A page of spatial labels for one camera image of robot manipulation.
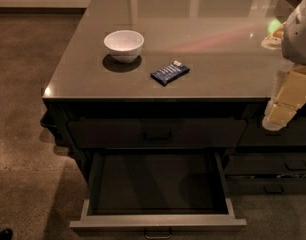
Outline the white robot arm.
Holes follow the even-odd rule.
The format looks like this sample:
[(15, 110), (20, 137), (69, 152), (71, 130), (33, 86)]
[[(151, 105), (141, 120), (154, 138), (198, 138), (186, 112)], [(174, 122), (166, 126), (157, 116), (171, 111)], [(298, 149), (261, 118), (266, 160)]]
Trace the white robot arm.
[(261, 42), (263, 48), (280, 49), (293, 62), (289, 71), (279, 71), (267, 103), (262, 126), (279, 131), (306, 104), (306, 0), (302, 0), (287, 20)]

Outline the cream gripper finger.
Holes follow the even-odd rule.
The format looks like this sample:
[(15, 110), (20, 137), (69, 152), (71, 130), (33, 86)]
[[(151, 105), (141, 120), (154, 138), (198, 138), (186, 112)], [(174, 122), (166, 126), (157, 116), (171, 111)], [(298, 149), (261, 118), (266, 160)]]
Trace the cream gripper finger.
[(305, 104), (306, 66), (293, 66), (287, 72), (279, 71), (264, 112), (262, 126), (269, 131), (281, 130)]
[(282, 45), (284, 28), (285, 24), (280, 25), (276, 30), (274, 30), (271, 34), (269, 34), (262, 40), (261, 46), (269, 50), (280, 49)]

